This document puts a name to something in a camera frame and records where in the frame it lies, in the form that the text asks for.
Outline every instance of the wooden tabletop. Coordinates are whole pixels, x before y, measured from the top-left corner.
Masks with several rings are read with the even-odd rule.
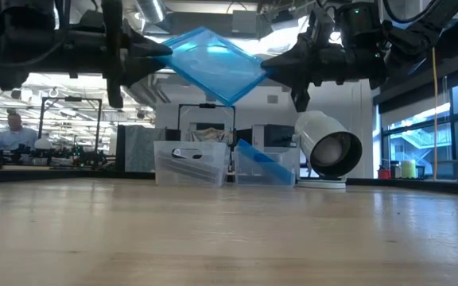
[[[458,196],[0,184],[0,285],[458,286]]]

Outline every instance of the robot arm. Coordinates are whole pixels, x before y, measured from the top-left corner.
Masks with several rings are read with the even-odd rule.
[[[407,29],[390,21],[381,23],[374,3],[357,2],[341,6],[332,20],[327,11],[315,6],[307,32],[298,35],[296,45],[266,60],[268,76],[291,87],[298,112],[306,110],[310,83],[369,79],[371,88],[381,86],[390,76],[407,75],[436,46],[443,28],[458,12],[458,0],[433,0],[429,9]],[[339,30],[343,45],[330,44],[329,35]]]
[[[102,13],[89,10],[76,25],[69,24],[71,1],[0,1],[0,88],[19,88],[30,72],[67,72],[72,78],[102,73],[110,105],[122,108],[120,86],[163,68],[151,56],[172,50],[133,31],[122,18],[121,0],[102,0]]]

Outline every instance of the blue plastic lid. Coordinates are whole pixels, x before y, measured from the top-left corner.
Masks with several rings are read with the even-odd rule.
[[[158,59],[226,106],[261,83],[262,60],[204,27],[167,40],[171,56]]]

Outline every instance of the yellow cable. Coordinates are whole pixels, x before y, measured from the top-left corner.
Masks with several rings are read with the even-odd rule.
[[[433,72],[434,72],[434,180],[437,180],[437,65],[436,48],[433,48]]]

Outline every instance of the person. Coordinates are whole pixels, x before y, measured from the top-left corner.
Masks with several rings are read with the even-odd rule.
[[[0,151],[16,150],[19,145],[34,149],[38,138],[37,131],[22,126],[21,115],[9,114],[8,126],[10,130],[0,134]]]

